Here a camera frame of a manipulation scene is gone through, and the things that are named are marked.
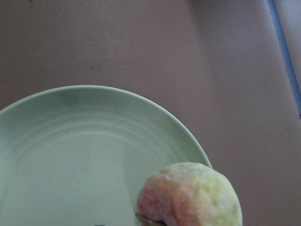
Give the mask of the pink green peach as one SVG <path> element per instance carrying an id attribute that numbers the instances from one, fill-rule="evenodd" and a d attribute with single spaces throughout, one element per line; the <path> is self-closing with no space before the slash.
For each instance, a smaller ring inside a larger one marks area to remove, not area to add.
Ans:
<path id="1" fill-rule="evenodd" d="M 168 165 L 139 192 L 140 214 L 167 226 L 241 226 L 242 210 L 231 182 L 196 162 Z"/>

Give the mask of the green plate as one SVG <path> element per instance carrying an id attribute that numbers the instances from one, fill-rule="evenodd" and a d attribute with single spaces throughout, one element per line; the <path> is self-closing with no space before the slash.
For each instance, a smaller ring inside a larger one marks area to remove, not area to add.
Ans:
<path id="1" fill-rule="evenodd" d="M 0 112 L 3 226 L 136 226 L 152 173 L 209 165 L 190 131 L 137 94 L 104 86 L 50 89 Z"/>

